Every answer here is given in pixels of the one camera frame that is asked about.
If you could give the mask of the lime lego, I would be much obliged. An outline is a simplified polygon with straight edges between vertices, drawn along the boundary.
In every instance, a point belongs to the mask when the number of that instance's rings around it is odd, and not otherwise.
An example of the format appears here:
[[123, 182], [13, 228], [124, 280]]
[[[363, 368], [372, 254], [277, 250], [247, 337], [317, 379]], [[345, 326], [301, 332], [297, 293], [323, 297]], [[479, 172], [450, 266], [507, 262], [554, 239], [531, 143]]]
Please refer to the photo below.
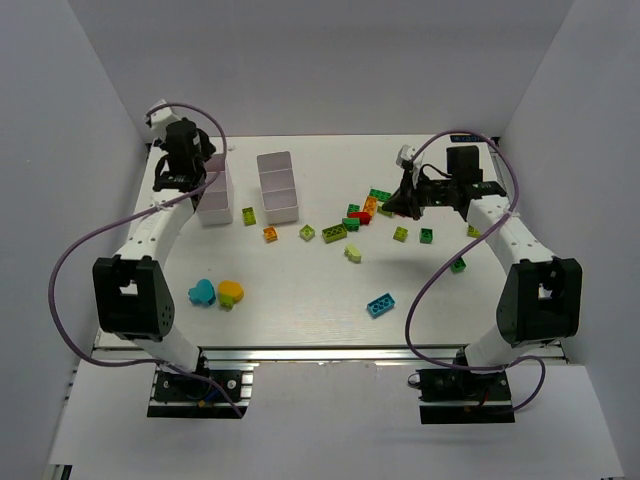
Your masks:
[[384, 215], [384, 216], [390, 217], [390, 218], [392, 218], [395, 215], [394, 212], [391, 212], [391, 211], [386, 210], [384, 208], [384, 202], [382, 202], [382, 203], [381, 202], [377, 202], [377, 212], [382, 214], [382, 215]]
[[241, 213], [245, 226], [253, 226], [257, 223], [255, 211], [252, 207], [243, 208]]
[[468, 225], [467, 235], [472, 238], [479, 238], [482, 235], [482, 233], [472, 225]]

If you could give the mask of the red rounded lego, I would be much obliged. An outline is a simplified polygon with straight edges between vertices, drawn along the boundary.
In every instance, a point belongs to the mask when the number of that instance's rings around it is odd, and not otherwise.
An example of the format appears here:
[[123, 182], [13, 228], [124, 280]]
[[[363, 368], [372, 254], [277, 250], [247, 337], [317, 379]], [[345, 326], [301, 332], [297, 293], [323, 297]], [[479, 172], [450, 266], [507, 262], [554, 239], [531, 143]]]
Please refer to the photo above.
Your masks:
[[358, 219], [361, 225], [368, 225], [371, 221], [371, 215], [364, 211], [350, 212], [347, 217]]

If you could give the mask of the dark green lego brick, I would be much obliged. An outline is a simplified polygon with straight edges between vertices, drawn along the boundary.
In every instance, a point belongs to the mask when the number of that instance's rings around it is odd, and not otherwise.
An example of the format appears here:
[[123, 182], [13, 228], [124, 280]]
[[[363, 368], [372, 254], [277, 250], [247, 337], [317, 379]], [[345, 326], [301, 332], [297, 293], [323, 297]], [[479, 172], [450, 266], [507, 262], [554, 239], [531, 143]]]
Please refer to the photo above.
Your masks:
[[355, 217], [346, 217], [342, 219], [342, 224], [348, 232], [356, 232], [360, 228], [360, 219]]

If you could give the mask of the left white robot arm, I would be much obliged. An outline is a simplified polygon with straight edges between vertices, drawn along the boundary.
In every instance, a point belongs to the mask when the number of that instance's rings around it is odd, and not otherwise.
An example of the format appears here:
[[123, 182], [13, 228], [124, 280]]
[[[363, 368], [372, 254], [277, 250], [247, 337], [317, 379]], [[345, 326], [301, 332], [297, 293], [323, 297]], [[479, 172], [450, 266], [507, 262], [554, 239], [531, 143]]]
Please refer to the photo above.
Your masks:
[[133, 236], [92, 276], [101, 330], [131, 341], [182, 371], [198, 369], [201, 350], [174, 325], [176, 307], [163, 267], [182, 227], [194, 215], [205, 183], [205, 163], [216, 152], [206, 133], [187, 119], [164, 127], [149, 206]]

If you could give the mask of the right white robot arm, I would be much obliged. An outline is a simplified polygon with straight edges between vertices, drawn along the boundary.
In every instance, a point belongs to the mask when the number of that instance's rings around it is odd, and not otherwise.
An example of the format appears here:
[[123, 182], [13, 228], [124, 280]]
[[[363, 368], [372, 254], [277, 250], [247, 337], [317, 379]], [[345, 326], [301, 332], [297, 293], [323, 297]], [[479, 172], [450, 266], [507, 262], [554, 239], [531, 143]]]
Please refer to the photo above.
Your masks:
[[446, 173], [440, 179], [426, 175], [425, 163], [409, 145], [401, 147], [396, 163], [403, 177], [384, 209], [418, 220], [428, 207], [452, 208], [480, 232], [506, 274], [495, 326], [462, 350], [459, 364], [486, 373], [577, 333], [580, 264], [556, 256], [511, 212], [503, 187], [484, 179], [477, 146], [448, 148]]

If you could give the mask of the green lego brick top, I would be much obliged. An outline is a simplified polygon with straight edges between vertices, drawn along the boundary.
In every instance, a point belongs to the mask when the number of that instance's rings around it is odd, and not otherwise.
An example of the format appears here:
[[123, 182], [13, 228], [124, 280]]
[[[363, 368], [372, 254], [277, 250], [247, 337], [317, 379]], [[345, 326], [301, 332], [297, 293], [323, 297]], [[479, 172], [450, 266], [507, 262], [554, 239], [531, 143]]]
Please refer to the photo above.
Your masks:
[[372, 188], [372, 189], [369, 191], [369, 195], [370, 195], [371, 197], [374, 197], [374, 198], [375, 198], [377, 201], [379, 201], [379, 202], [386, 202], [386, 201], [388, 201], [388, 200], [391, 198], [391, 196], [392, 196], [392, 194], [391, 194], [390, 192], [383, 191], [383, 190], [378, 190], [378, 189], [374, 189], [374, 188]]

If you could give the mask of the lime lego brick right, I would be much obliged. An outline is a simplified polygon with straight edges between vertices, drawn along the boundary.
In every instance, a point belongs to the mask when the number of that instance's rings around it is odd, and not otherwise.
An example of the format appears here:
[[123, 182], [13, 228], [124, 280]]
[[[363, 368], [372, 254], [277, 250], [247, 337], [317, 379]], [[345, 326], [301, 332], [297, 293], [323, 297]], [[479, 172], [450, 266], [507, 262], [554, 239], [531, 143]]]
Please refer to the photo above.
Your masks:
[[408, 238], [408, 230], [406, 228], [398, 226], [393, 234], [393, 239], [404, 243]]

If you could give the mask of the orange 2x3 lego brick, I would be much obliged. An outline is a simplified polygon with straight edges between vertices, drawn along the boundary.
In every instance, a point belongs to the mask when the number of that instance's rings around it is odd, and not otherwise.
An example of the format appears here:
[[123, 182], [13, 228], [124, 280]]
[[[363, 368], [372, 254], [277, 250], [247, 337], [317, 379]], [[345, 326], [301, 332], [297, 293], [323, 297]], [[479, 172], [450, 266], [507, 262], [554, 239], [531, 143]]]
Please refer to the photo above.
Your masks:
[[362, 211], [373, 217], [377, 212], [378, 200], [376, 197], [368, 196], [362, 207]]

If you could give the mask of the green lego brick middle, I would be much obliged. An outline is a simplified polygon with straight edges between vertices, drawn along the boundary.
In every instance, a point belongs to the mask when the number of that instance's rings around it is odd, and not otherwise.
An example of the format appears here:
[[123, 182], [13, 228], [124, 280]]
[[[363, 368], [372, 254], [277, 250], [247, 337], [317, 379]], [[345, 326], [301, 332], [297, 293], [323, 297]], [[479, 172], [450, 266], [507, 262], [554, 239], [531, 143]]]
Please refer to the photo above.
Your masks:
[[419, 232], [419, 241], [421, 244], [431, 244], [434, 239], [433, 230], [430, 228], [421, 228]]

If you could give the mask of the left white divided container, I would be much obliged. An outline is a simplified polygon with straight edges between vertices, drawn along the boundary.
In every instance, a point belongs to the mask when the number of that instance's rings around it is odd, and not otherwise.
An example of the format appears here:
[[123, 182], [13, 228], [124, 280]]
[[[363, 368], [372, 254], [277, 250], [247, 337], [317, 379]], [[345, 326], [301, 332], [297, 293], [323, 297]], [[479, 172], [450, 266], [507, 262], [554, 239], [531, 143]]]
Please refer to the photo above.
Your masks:
[[206, 181], [215, 180], [205, 190], [196, 210], [196, 216], [204, 227], [227, 225], [233, 222], [234, 190], [228, 162], [221, 154], [214, 154], [205, 164]]

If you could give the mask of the white divided container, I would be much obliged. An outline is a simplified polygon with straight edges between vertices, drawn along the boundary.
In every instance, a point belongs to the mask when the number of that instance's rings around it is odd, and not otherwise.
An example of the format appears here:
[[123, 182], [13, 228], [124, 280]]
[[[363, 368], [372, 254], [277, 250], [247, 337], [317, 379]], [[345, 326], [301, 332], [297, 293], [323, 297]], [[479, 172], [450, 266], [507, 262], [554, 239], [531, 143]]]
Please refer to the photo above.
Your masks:
[[299, 206], [289, 151], [257, 156], [263, 209], [269, 224], [299, 220]]
[[196, 210], [196, 216], [204, 227], [227, 225], [233, 222], [234, 190], [228, 162], [221, 154], [214, 154], [205, 164], [206, 181], [215, 180], [205, 190]]

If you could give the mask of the small green lego pile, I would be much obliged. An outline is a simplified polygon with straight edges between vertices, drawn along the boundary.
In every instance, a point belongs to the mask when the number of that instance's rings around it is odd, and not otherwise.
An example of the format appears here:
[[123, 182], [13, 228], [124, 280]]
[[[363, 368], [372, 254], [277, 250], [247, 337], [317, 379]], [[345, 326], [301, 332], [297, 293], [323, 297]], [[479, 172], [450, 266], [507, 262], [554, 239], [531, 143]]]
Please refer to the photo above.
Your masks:
[[360, 206], [356, 204], [349, 204], [347, 208], [348, 217], [357, 217], [360, 213]]

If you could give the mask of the pale green lego piece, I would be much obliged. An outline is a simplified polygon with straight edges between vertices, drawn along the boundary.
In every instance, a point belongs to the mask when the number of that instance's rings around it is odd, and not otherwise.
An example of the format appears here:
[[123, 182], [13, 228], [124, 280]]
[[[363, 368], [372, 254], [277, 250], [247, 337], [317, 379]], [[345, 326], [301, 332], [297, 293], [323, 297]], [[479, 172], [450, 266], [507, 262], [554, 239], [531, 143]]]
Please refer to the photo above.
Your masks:
[[362, 255], [361, 252], [358, 250], [358, 248], [353, 245], [353, 244], [347, 244], [344, 248], [344, 255], [347, 257], [347, 259], [352, 262], [352, 263], [356, 263], [359, 264], [362, 260]]

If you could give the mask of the lime 2x3 lego brick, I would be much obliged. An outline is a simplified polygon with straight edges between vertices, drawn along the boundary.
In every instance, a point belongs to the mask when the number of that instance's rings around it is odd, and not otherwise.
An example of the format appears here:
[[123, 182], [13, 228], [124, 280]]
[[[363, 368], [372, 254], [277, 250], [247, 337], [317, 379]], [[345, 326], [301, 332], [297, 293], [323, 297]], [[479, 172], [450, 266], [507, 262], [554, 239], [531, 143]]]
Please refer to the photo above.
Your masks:
[[327, 227], [322, 230], [322, 238], [326, 244], [342, 240], [347, 237], [347, 230], [342, 224]]

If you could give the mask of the green lego lower right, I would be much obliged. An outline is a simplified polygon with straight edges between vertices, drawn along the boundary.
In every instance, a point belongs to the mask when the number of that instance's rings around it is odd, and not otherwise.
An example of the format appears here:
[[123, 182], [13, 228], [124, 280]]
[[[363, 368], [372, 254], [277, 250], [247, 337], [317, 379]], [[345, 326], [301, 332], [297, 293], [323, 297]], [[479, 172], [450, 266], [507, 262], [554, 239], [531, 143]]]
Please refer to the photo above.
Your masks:
[[450, 270], [454, 274], [461, 273], [465, 269], [466, 269], [466, 262], [462, 257], [458, 257], [450, 266]]

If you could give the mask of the right white divided container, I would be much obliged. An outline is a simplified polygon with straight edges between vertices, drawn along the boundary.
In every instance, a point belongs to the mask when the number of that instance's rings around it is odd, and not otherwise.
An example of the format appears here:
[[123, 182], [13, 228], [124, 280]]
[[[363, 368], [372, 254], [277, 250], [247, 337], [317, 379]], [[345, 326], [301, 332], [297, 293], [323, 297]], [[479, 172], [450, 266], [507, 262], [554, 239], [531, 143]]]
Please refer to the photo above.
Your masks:
[[289, 151], [257, 156], [263, 209], [269, 224], [299, 220], [299, 206]]

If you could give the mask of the blue 2x3 lego brick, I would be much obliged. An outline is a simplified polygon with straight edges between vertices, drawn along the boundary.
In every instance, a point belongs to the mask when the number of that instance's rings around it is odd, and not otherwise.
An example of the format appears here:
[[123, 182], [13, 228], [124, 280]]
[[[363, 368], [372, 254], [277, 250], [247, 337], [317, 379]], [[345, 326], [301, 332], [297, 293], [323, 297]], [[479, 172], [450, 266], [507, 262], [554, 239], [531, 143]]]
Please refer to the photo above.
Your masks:
[[386, 293], [366, 305], [366, 310], [372, 318], [378, 318], [395, 307], [395, 300], [390, 293]]

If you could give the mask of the orange small lego brick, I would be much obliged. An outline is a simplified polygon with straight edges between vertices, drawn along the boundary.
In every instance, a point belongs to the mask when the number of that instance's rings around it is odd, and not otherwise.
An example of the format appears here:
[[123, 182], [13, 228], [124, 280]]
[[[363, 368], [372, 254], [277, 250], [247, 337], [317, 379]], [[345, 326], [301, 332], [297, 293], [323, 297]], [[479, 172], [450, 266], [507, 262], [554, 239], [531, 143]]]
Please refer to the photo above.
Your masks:
[[271, 243], [278, 240], [278, 234], [273, 226], [269, 226], [263, 230], [263, 235], [266, 243]]

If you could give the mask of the blue heart lego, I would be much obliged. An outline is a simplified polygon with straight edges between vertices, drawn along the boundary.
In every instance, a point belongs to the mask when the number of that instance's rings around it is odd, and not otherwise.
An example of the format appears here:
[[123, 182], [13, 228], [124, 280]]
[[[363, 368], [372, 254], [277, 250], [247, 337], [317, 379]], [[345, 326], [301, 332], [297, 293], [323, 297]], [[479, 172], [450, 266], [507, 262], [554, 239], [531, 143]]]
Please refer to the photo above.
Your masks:
[[201, 279], [189, 289], [188, 298], [193, 305], [212, 306], [216, 301], [215, 288], [210, 280]]

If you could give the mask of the yellow heart lego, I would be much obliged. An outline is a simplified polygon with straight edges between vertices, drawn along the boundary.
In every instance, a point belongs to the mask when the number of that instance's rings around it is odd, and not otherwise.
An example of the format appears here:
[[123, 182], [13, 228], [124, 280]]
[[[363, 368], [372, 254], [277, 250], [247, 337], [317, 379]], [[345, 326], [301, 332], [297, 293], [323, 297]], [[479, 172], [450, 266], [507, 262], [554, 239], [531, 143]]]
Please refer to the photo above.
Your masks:
[[242, 285], [235, 281], [223, 280], [218, 285], [218, 302], [223, 309], [231, 310], [244, 298]]

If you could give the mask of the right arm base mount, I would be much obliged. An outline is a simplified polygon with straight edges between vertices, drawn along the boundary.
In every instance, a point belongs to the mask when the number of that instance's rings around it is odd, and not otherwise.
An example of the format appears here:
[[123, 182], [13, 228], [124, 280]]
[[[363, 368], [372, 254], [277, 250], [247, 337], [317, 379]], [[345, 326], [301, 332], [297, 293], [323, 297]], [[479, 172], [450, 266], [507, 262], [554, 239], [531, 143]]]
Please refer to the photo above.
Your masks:
[[481, 425], [515, 422], [512, 395], [504, 372], [473, 373], [425, 368], [408, 376], [419, 394], [422, 425]]

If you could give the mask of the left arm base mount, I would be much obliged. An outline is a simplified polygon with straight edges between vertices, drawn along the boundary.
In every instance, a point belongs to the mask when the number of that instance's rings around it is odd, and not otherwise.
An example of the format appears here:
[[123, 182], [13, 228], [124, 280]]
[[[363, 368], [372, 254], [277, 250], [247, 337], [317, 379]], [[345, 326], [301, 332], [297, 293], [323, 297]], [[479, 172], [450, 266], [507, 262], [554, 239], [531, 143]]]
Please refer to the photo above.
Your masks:
[[240, 420], [251, 399], [256, 364], [207, 359], [192, 377], [157, 367], [147, 404], [151, 419]]

